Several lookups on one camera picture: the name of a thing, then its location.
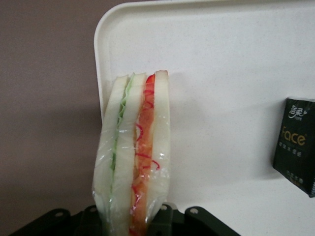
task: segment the face logo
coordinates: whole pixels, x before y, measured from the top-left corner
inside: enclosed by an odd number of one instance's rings
[[[306,138],[304,135],[299,135],[297,133],[291,133],[290,131],[286,130],[286,127],[282,127],[281,137],[284,137],[286,140],[303,146],[306,142]]]

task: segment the chinese characters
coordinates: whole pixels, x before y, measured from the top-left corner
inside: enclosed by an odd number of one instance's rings
[[[297,120],[302,120],[302,116],[306,115],[307,111],[303,110],[303,108],[292,105],[291,110],[289,111],[289,118],[294,118]]]

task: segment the red pepper strip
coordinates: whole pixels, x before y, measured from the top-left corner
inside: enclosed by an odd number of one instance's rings
[[[139,128],[140,130],[140,135],[139,137],[137,138],[137,142],[142,138],[142,135],[143,135],[143,128],[140,124],[136,124],[136,126]]]

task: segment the plastic wrap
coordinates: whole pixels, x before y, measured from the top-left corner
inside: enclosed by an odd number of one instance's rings
[[[145,235],[169,188],[167,71],[118,77],[103,119],[93,195],[111,236]]]

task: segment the black tissue pack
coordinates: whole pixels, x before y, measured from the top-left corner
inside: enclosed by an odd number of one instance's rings
[[[287,98],[273,167],[315,197],[315,99]]]

